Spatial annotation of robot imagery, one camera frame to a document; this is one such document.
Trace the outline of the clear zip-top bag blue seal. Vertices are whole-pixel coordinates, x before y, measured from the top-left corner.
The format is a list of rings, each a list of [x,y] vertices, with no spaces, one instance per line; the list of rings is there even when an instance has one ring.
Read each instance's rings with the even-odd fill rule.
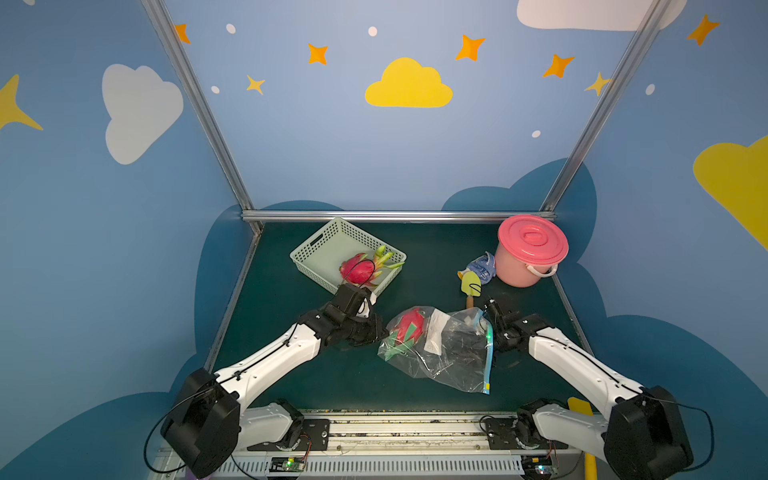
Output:
[[[389,361],[383,358],[384,340],[405,312],[424,311],[424,333],[415,346]],[[446,313],[430,306],[410,308],[387,325],[378,356],[390,366],[415,379],[430,379],[465,393],[488,395],[493,363],[493,338],[490,322],[476,308]]]

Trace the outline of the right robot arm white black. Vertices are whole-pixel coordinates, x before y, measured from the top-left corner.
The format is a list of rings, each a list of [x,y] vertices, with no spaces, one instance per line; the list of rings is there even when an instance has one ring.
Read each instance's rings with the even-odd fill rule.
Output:
[[[494,346],[530,355],[597,409],[587,415],[554,401],[531,402],[507,429],[519,447],[564,443],[601,459],[620,479],[667,479],[692,469],[682,406],[667,390],[645,387],[609,368],[538,314],[522,316],[493,298],[483,311]]]

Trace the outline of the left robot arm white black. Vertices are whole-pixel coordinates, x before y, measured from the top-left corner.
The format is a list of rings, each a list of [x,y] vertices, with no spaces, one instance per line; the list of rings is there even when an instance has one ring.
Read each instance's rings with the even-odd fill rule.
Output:
[[[368,345],[385,328],[374,313],[371,293],[335,297],[304,314],[282,336],[251,356],[216,373],[192,372],[173,406],[158,422],[163,439],[195,479],[205,479],[237,450],[258,445],[290,450],[301,441],[303,415],[285,400],[252,409],[251,404],[296,367],[324,349],[346,342]]]

